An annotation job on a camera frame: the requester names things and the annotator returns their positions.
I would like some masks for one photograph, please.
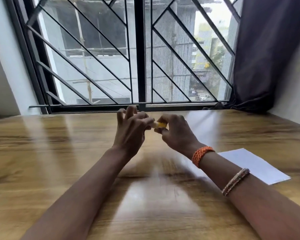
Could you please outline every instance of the bangle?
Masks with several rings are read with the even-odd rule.
[[[201,158],[203,158],[203,156],[207,152],[215,152],[215,150],[210,146],[205,146],[205,147],[202,147],[202,148],[196,150],[196,152],[193,154],[192,159],[191,159],[193,164],[196,165],[197,167],[199,167],[199,162],[200,162]]]
[[[231,190],[233,190],[235,186],[237,186],[238,183],[241,182],[249,174],[250,170],[248,168],[241,169],[225,186],[225,188],[222,190],[222,194],[224,196],[227,196],[231,192]]]

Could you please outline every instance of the dark curtain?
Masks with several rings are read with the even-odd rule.
[[[299,43],[300,0],[244,0],[226,108],[272,108],[276,84]]]

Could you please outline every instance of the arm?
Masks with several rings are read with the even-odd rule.
[[[121,169],[144,142],[144,131],[154,121],[136,107],[117,113],[118,128],[112,148],[72,185],[21,240],[84,240],[100,206]]]
[[[163,115],[158,121],[168,123],[169,130],[158,128],[155,132],[162,134],[169,147],[187,158],[191,159],[197,149],[205,146],[197,140],[183,116]],[[199,167],[220,190],[241,170],[215,152],[206,153]],[[240,182],[228,197],[263,240],[300,240],[300,206],[253,175]]]

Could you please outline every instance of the hand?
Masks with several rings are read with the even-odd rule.
[[[150,124],[155,121],[145,112],[137,112],[136,106],[129,106],[127,110],[119,109],[117,112],[118,127],[113,148],[123,151],[130,160],[139,151],[145,141],[145,131],[151,130]]]
[[[158,119],[158,122],[169,124],[169,130],[156,128],[154,131],[162,134],[162,140],[170,148],[189,159],[192,158],[196,150],[205,146],[198,141],[182,115],[164,114]]]

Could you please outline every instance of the finger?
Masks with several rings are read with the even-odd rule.
[[[127,119],[131,118],[135,113],[137,113],[136,106],[134,106],[134,105],[128,106],[126,116],[124,117],[124,119],[127,120]]]
[[[155,118],[151,118],[151,117],[142,119],[142,122],[145,125],[145,128],[150,126],[154,121],[155,121]]]
[[[162,137],[166,136],[169,133],[169,130],[167,128],[163,128],[163,127],[155,128],[154,131],[156,133],[161,134]]]
[[[149,116],[144,111],[141,111],[136,115],[134,115],[134,117],[136,117],[137,119],[144,119],[144,118],[148,118]]]
[[[171,119],[173,118],[173,117],[175,117],[176,115],[175,114],[163,114],[157,121],[158,122],[161,122],[161,123],[166,123],[166,124],[168,124],[169,123],[169,121],[171,121]]]
[[[124,108],[121,108],[118,110],[117,112],[117,121],[118,121],[118,125],[122,124],[122,122],[124,121],[124,114],[126,113],[126,110]]]

